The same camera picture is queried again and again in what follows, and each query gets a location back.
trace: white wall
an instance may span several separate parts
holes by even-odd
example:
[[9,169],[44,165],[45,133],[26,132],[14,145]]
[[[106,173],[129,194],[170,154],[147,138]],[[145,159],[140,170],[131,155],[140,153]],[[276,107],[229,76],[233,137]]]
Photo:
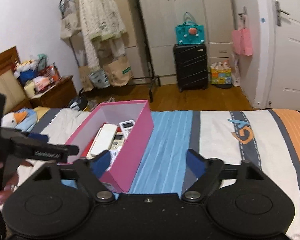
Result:
[[60,0],[0,0],[0,53],[17,46],[20,60],[48,55],[61,75],[74,75],[82,85],[71,48],[60,39]]
[[270,28],[267,0],[232,0],[236,29],[238,27],[238,13],[247,8],[248,21],[246,27],[250,29],[253,55],[240,56],[239,69],[241,75],[241,88],[253,107],[265,108],[267,77],[269,71],[270,54]]

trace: white fluffy jacket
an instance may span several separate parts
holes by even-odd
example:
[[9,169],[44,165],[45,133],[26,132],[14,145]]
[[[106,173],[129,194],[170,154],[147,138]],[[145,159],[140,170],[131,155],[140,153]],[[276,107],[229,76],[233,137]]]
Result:
[[101,41],[115,39],[115,56],[124,53],[121,34],[127,32],[114,0],[79,0],[82,35],[91,71],[100,69],[97,49]]

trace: headboard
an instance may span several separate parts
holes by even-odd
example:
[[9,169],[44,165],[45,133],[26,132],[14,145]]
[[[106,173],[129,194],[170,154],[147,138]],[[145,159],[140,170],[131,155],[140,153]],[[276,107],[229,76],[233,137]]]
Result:
[[0,93],[6,95],[4,114],[23,107],[32,108],[22,86],[13,76],[11,69],[16,61],[19,61],[16,47],[0,53]]

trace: wooden floor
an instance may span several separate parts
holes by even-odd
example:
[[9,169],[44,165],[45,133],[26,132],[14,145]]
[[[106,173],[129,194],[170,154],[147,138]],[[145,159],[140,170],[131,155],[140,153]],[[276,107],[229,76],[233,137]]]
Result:
[[[176,84],[155,87],[154,102],[150,103],[152,111],[174,110],[211,110],[240,111],[255,110],[243,95],[240,87],[220,89],[209,86],[206,90],[186,90],[182,93]],[[95,98],[98,103],[114,97],[116,101],[149,99],[149,86],[136,85],[117,88],[93,90],[86,93],[88,98]]]

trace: pink box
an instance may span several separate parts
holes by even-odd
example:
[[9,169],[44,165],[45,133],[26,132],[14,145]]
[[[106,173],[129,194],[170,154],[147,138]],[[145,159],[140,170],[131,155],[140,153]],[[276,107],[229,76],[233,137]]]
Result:
[[104,185],[113,192],[127,193],[140,165],[154,124],[147,100],[102,103],[77,128],[66,144],[77,145],[77,156],[69,156],[68,162],[80,158],[88,143],[95,137],[103,123],[119,125],[134,120],[135,125],[124,142],[112,167],[101,177]]

